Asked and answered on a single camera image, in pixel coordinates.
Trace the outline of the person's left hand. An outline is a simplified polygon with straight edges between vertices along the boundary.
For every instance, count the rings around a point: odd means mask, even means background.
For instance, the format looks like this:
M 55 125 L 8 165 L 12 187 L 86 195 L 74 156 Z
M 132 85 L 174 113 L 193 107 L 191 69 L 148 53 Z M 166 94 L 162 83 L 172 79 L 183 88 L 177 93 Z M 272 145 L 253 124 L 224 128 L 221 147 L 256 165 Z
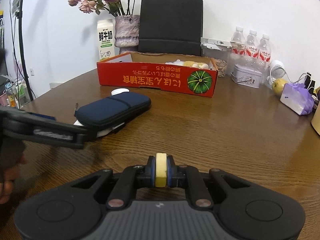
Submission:
M 10 195 L 14 190 L 14 180 L 20 176 L 21 165 L 25 165 L 27 160 L 25 155 L 22 155 L 16 165 L 7 168 L 3 171 L 3 183 L 1 183 L 1 204 L 5 204 L 9 201 Z

